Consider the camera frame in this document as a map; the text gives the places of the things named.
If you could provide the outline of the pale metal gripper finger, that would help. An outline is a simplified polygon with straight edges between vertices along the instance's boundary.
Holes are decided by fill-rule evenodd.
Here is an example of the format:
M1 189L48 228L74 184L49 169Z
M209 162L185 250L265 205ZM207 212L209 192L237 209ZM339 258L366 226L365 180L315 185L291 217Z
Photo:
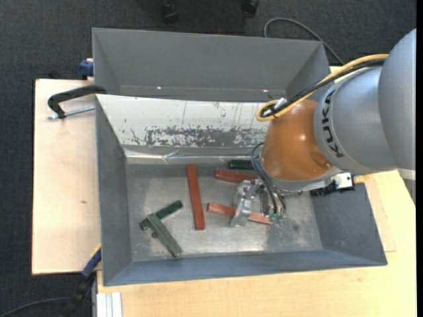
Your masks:
M247 197L234 197L233 206L236 215L251 214L251 200Z
M231 226L232 227L243 227L246 225L247 221L249 219L249 212L235 212L233 217L231 218Z

